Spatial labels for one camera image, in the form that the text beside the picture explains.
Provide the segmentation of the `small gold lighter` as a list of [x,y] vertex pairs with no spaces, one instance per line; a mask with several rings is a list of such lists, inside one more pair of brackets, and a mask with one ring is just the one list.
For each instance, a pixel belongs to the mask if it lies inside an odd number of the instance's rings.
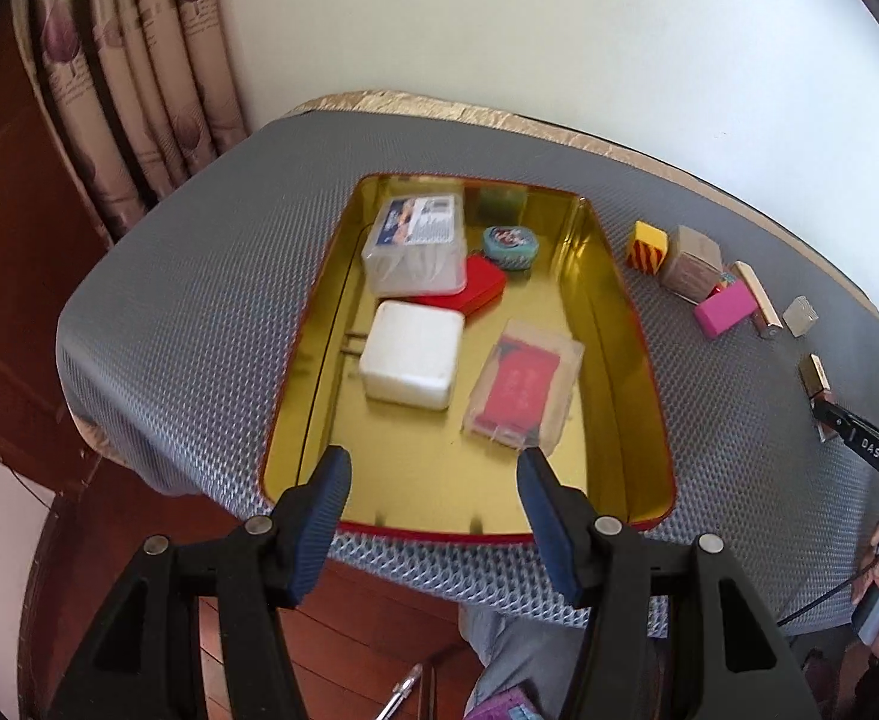
[[[830,382],[828,382],[828,377],[826,377],[825,367],[823,367],[823,362],[821,362],[818,355],[810,353],[810,355],[805,356],[799,362],[799,374],[802,379],[803,388],[805,388],[805,393],[809,397],[810,406],[814,406],[819,401],[835,403],[832,387],[830,387]],[[821,444],[830,442],[830,440],[838,435],[833,427],[826,426],[823,422],[818,421],[817,433]]]

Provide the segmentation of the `clear box with red card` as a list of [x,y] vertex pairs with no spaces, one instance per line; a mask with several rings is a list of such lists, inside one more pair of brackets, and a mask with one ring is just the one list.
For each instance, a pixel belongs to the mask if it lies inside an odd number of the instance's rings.
[[568,333],[508,320],[470,392],[462,429],[550,455],[568,421],[584,351]]

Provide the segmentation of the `wooden rectangular block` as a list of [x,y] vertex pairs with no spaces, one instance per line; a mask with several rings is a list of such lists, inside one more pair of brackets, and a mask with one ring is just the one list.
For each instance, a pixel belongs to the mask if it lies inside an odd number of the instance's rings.
[[752,294],[753,301],[757,303],[757,309],[753,310],[753,325],[760,333],[760,337],[769,340],[782,330],[782,320],[776,312],[773,301],[766,293],[755,270],[748,263],[736,260],[730,265],[730,273],[747,286]]

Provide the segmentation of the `white power adapter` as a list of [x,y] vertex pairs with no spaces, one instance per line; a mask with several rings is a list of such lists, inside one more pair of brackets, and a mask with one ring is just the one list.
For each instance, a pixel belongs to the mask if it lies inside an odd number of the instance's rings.
[[366,400],[441,413],[451,405],[465,317],[452,309],[382,301],[341,387]]

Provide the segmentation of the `pink eraser block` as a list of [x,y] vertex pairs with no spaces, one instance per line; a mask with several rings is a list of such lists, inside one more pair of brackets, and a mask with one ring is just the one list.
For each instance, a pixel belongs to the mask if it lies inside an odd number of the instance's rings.
[[696,305],[693,316],[707,338],[718,338],[750,317],[757,307],[747,284],[734,281]]

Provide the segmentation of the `red wooden block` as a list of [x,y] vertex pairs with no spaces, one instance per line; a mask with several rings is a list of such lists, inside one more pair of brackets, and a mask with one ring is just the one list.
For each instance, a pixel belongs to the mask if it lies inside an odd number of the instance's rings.
[[464,317],[478,314],[503,296],[506,273],[482,254],[470,254],[465,260],[467,281],[462,291],[455,294],[428,294],[412,296],[407,302],[460,312]]

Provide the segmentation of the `teal cartoon keychain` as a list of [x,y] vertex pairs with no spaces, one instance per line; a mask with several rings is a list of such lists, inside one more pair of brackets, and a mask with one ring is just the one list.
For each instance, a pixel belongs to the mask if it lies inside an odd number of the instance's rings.
[[526,271],[538,257],[538,239],[528,227],[488,226],[483,231],[483,255],[504,271]]

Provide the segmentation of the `brown cardboard box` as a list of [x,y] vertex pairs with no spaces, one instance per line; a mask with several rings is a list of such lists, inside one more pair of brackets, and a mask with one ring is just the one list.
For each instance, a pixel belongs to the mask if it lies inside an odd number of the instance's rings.
[[722,254],[716,241],[693,227],[680,224],[668,238],[667,257],[659,271],[664,288],[700,304],[721,279]]

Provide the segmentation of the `yellow striped cube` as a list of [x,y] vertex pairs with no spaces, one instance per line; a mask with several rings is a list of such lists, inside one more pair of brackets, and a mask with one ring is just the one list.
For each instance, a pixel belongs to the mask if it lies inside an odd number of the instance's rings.
[[626,246],[626,265],[646,275],[657,275],[667,254],[667,232],[643,220],[636,221]]

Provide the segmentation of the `clear box with blue label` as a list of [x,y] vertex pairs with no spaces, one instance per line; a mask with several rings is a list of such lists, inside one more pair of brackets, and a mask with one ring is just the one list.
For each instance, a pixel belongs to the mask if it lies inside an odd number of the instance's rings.
[[384,202],[361,252],[376,298],[459,294],[467,282],[464,199],[459,192]]

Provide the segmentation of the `grey trouser leg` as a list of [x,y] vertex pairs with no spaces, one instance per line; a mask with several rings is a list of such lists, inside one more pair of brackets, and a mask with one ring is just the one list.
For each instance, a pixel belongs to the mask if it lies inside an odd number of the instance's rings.
[[560,717],[583,646],[583,629],[462,605],[459,631],[483,667],[464,717],[476,704],[512,688],[521,688],[542,718]]

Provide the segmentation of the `purple patterned bag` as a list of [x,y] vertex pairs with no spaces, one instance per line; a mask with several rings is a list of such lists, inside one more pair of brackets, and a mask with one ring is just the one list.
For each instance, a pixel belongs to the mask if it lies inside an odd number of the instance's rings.
[[465,720],[542,720],[542,714],[521,688],[512,688],[476,704]]

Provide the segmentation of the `grey honeycomb table mat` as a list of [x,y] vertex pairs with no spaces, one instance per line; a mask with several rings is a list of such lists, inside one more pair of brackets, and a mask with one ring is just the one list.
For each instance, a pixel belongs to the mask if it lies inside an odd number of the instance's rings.
[[[808,260],[685,188],[579,149],[407,115],[307,112],[250,135],[150,211],[65,305],[55,356],[65,400],[160,493],[203,494],[236,517],[270,511],[260,470],[323,255],[369,174],[451,176],[576,193],[599,216],[649,349],[677,499],[651,538],[724,539],[770,613],[800,634],[848,621],[843,582],[879,516],[879,476],[821,444],[799,362],[879,427],[879,319]],[[693,302],[626,265],[634,223],[680,224],[748,263],[782,320],[797,296],[818,322],[760,337],[752,316],[707,338]],[[578,626],[533,544],[410,541],[338,527],[330,553],[414,589]]]

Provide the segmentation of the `red gold tin box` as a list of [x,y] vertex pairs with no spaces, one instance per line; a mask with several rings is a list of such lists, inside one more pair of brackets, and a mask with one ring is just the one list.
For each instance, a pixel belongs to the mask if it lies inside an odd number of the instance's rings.
[[[359,355],[376,298],[363,252],[384,203],[459,193],[465,241],[482,249],[494,224],[535,232],[538,254],[503,296],[465,322],[451,405],[423,410],[371,400]],[[563,432],[548,461],[599,514],[638,530],[661,523],[677,499],[674,459],[649,349],[628,288],[592,205],[576,193],[451,176],[369,174],[353,188],[307,300],[273,416],[260,487],[268,499],[311,476],[323,450],[352,457],[341,525],[410,541],[524,543],[530,536],[515,486],[512,447],[472,433],[465,411],[506,325],[581,343]]]

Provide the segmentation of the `dark red wooden door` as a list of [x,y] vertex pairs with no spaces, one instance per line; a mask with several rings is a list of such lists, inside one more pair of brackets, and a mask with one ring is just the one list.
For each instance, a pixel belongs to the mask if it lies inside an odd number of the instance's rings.
[[35,102],[10,7],[0,5],[0,461],[70,497],[96,457],[65,405],[55,333],[104,252]]

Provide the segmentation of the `gold satin tablecloth edge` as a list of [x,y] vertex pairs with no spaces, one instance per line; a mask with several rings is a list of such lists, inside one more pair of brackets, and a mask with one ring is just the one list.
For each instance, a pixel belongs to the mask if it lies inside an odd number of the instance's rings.
[[693,192],[714,205],[722,206],[725,210],[732,211],[744,220],[750,221],[753,226],[768,232],[773,238],[786,244],[787,247],[791,247],[794,252],[836,281],[841,288],[846,289],[849,296],[853,296],[864,309],[869,310],[872,316],[879,319],[878,307],[867,296],[864,289],[859,288],[851,278],[846,277],[843,271],[839,270],[826,257],[823,257],[818,250],[796,236],[794,232],[776,223],[775,220],[771,220],[770,216],[766,216],[753,208],[752,205],[737,199],[732,193],[724,192],[724,190],[714,187],[713,184],[703,181],[700,177],[693,176],[688,171],[683,171],[683,169],[672,166],[663,160],[657,160],[654,156],[641,153],[637,149],[613,143],[607,138],[600,138],[592,133],[579,132],[579,130],[564,125],[537,121],[532,117],[515,114],[509,110],[448,101],[448,99],[397,91],[397,89],[360,89],[359,91],[345,91],[345,93],[324,94],[288,110],[283,114],[283,119],[307,114],[307,112],[407,115],[407,117],[430,119],[430,121],[475,125],[476,127],[524,135],[524,137],[537,138],[542,142],[579,149],[584,153],[595,154],[595,156],[602,156],[602,158],[615,161],[615,163],[633,167],[644,174],[685,188],[688,192]]

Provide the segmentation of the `beige patterned curtain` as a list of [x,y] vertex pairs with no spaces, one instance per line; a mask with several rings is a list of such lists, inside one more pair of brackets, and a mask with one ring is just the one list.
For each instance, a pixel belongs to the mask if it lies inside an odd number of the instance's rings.
[[249,135],[218,0],[10,0],[53,144],[118,241]]

